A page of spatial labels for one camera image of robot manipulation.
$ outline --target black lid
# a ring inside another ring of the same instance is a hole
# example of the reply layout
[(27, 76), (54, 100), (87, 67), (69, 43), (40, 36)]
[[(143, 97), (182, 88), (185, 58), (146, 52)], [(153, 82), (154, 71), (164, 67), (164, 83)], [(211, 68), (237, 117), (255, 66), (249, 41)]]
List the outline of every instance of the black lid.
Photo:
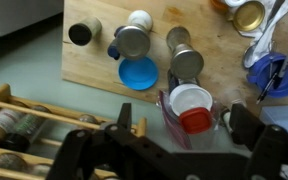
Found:
[(71, 41), (79, 46), (84, 46), (92, 39), (92, 32), (85, 24), (74, 24), (68, 30), (68, 36)]
[(30, 147), (30, 141), (19, 134), (7, 134), (2, 147), (12, 151), (25, 152)]

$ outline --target can lid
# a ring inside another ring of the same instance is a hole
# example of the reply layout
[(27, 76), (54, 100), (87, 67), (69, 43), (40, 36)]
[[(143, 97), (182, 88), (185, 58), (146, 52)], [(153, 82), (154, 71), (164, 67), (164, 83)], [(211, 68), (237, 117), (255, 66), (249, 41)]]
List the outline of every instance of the can lid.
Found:
[(129, 60), (138, 60), (150, 49), (150, 38), (146, 32), (137, 26), (126, 26), (117, 36), (116, 47), (119, 53)]
[(212, 125), (211, 113), (203, 107), (185, 111), (180, 115), (179, 119), (184, 131), (188, 134), (206, 131)]
[(197, 51), (181, 51), (173, 56), (171, 62), (172, 74), (179, 79), (195, 78), (203, 69), (204, 60)]
[(2, 147), (12, 151), (25, 152), (30, 147), (30, 141), (19, 134), (7, 134)]
[(70, 27), (68, 36), (74, 44), (84, 46), (91, 41), (92, 32), (85, 24), (78, 23)]

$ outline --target orange object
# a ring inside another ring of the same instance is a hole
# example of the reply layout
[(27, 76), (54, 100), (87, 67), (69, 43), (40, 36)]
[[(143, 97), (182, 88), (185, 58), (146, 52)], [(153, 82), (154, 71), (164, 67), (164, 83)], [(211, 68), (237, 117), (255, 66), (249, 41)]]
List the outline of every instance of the orange object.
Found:
[(203, 107), (185, 111), (179, 119), (184, 131), (188, 134), (200, 133), (212, 126), (211, 113)]
[(228, 11), (228, 6), (222, 3), (220, 0), (210, 0), (210, 1), (215, 9), (222, 11), (223, 13), (226, 13)]

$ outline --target red lid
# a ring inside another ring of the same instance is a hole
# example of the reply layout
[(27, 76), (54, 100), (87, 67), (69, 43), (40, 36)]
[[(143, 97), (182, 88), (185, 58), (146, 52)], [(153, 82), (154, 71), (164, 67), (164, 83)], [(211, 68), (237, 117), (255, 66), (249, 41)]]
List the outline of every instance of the red lid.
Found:
[(211, 113), (203, 107), (193, 108), (183, 112), (180, 123), (188, 134), (196, 134), (209, 129), (212, 125)]

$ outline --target blue lid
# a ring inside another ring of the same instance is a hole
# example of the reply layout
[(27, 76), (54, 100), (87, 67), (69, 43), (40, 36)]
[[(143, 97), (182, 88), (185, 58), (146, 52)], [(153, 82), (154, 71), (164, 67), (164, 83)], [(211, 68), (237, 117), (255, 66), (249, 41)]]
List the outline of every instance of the blue lid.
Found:
[(134, 90), (144, 90), (155, 84), (158, 69), (148, 57), (139, 60), (124, 59), (119, 66), (118, 74), (125, 86)]
[[(273, 72), (277, 69), (278, 66), (281, 66), (285, 59), (285, 55), (276, 53), (273, 63)], [(261, 91), (265, 88), (269, 78), (270, 71), (270, 59), (269, 55), (262, 57), (259, 61), (257, 61), (249, 70), (249, 74), (247, 75), (247, 80), (250, 83), (255, 83), (261, 89)], [(281, 98), (288, 96), (288, 67), (286, 69), (285, 75), (282, 79), (281, 85), (274, 89), (268, 91), (267, 95), (275, 98)]]

